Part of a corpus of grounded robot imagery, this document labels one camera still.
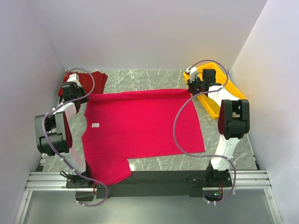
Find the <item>gray marble surface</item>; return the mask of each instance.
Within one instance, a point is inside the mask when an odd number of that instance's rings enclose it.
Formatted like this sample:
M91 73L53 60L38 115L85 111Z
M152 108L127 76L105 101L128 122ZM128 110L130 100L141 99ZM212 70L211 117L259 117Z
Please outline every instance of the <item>gray marble surface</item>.
M183 70L100 70L108 75L105 93L153 90L167 88L186 88ZM205 153L214 154L219 140L217 120L211 119L201 103L193 101L198 113L205 143ZM81 136L86 129L84 112L86 104L78 114L70 119L69 124L76 151L84 157ZM247 136L239 142L233 154L233 163L237 169L256 169L252 149ZM206 169L210 158L194 158L188 155L159 156L141 159L129 159L131 170L200 170ZM43 171L65 170L65 166L54 157L47 157Z

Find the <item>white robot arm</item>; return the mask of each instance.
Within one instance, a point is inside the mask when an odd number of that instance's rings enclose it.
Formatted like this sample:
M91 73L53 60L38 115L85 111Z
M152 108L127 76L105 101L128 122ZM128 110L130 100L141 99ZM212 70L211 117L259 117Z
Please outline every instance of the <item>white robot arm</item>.
M189 92L193 95L221 88L221 85L216 83L216 71L214 69L203 69L203 80L197 76L198 70L195 67L189 67L186 72L190 74L188 85ZM220 139L215 154L231 158L236 145L249 131L249 102L240 100L224 88L217 92L208 93L206 96L221 107L218 120ZM214 170L224 171L230 167L229 162L220 157L214 157L210 163Z
M77 99L85 96L85 91L82 88L79 77L76 73L69 76L68 80L62 84L63 89L63 99L69 101L72 99ZM67 161L82 175L87 177L92 177L92 173L86 161L81 158L81 156L76 152L73 146L73 140L71 136L70 127L68 124L69 119L78 113L82 103L86 103L89 98L84 98L77 100L75 102L67 103L60 109L55 111L52 115L48 116L45 121L46 131L48 132L48 137L53 143L54 147L58 152L67 159ZM36 144L40 153L46 153L48 156L56 155L53 150L48 145L48 142L43 134L42 130L42 119L44 115L39 115L35 117L35 128L36 128ZM70 169L67 176L70 181L78 183L79 185L86 187L90 186L91 182L85 181L85 179L80 178L74 170Z

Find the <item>shirt label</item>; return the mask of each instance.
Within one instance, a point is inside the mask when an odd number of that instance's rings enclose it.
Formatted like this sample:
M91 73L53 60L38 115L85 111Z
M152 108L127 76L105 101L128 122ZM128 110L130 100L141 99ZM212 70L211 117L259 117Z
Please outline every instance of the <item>shirt label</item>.
M99 126L100 126L99 123L93 123L93 124L92 124L92 127L99 127Z

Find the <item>white enclosure wall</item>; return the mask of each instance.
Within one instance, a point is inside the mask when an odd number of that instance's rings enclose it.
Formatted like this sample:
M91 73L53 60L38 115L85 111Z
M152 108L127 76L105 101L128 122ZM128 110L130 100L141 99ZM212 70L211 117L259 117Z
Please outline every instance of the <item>white enclosure wall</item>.
M299 1L268 0L232 68L250 101L250 140L286 224L299 223Z
M28 0L65 68L231 68L266 0Z
M25 0L0 4L0 223L12 223L41 157L34 117L57 102L63 68Z

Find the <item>yellow bin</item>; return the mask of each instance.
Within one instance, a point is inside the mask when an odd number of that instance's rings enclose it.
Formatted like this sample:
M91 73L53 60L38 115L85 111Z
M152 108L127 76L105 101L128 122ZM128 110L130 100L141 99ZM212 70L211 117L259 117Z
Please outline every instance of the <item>yellow bin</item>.
M198 72L202 72L203 69L215 69L216 70L216 82L220 84L224 84L226 81L226 75L223 73L223 71L217 66L216 63L210 62L208 64L199 66ZM202 80L202 73L199 73L198 76ZM184 72L184 78L187 83L187 80L189 79L190 75L186 74ZM227 85L225 86L225 89L230 92L235 97L238 97L240 99L245 99L243 94L235 87L235 85L229 80ZM212 99L206 97L205 95L200 95L197 97L201 104L204 106L206 111L210 114L211 118L215 119L219 117L220 107L213 101Z

